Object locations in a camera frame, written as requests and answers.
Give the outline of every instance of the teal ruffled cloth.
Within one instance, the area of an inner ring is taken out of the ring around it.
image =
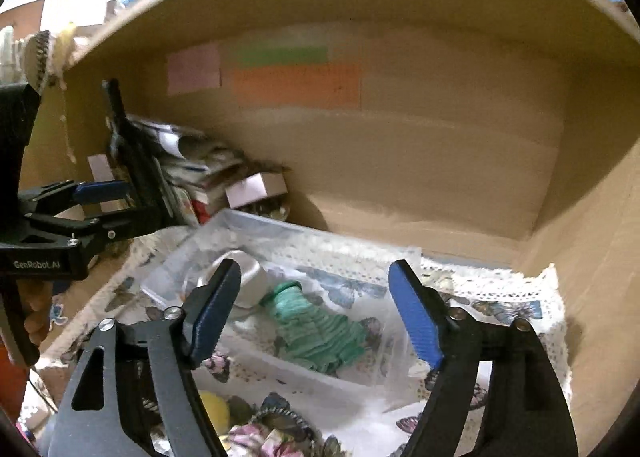
[[[323,374],[332,374],[364,354],[367,331],[344,314],[325,311],[309,302],[297,281],[286,281],[261,302],[278,324],[284,360]]]

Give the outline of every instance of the plastic container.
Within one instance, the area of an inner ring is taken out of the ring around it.
[[[314,390],[328,387],[370,396],[404,392],[411,345],[388,292],[388,267],[405,259],[418,272],[421,250],[312,230],[284,222],[223,210],[174,251],[142,282],[142,290],[161,308],[180,305],[182,289],[223,253],[241,249],[256,258],[275,285],[299,280],[319,307],[361,322],[366,353],[334,375],[307,370],[276,355],[276,324],[264,310],[247,319],[228,321],[218,343],[238,363],[276,379]]]

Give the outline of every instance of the yellow object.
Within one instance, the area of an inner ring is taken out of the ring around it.
[[[216,433],[218,435],[227,433],[229,431],[230,416],[226,401],[206,390],[198,390],[198,393]]]

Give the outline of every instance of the cardboard box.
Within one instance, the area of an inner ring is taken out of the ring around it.
[[[282,173],[257,173],[226,189],[231,209],[287,193]]]

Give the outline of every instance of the screw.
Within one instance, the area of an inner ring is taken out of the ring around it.
[[[515,319],[513,324],[518,331],[529,332],[531,330],[531,324],[524,318]]]
[[[100,329],[101,331],[108,331],[113,328],[114,325],[116,325],[116,320],[114,320],[113,318],[105,318],[100,323],[98,323],[98,329]]]
[[[162,313],[165,320],[177,320],[182,316],[182,309],[180,307],[167,307]]]
[[[466,318],[466,311],[462,307],[452,307],[449,309],[449,316],[456,321],[462,321]]]

